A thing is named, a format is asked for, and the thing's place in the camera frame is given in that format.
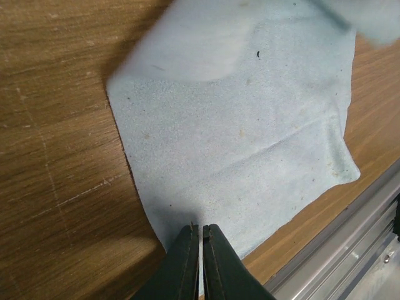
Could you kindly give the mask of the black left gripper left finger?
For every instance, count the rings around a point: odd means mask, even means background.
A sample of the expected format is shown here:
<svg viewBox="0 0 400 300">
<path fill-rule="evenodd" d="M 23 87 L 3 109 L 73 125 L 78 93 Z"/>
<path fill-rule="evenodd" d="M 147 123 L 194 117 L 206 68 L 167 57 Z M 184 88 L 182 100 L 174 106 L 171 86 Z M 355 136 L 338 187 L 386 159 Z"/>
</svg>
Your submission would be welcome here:
<svg viewBox="0 0 400 300">
<path fill-rule="evenodd" d="M 199 298 L 199 226 L 185 225 L 152 277 L 132 299 Z"/>
</svg>

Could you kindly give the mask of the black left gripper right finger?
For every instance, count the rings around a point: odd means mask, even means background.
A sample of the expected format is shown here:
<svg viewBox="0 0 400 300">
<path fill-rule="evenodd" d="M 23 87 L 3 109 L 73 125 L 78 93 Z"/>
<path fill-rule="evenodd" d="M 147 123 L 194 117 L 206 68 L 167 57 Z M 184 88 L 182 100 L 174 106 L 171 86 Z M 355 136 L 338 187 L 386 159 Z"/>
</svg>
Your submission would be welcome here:
<svg viewBox="0 0 400 300">
<path fill-rule="evenodd" d="M 275 300 L 246 269 L 216 224 L 202 229 L 202 258 L 205 299 Z"/>
</svg>

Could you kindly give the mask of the light blue cleaning cloth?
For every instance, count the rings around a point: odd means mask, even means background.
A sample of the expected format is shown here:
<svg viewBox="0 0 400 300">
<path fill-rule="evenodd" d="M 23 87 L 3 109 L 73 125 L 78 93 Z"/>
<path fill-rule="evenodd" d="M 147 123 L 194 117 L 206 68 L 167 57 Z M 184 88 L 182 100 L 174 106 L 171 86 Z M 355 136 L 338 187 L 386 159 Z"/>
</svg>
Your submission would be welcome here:
<svg viewBox="0 0 400 300">
<path fill-rule="evenodd" d="M 164 248 L 215 223 L 240 257 L 360 172 L 344 142 L 356 34 L 399 38 L 398 1 L 174 1 L 107 82 Z"/>
</svg>

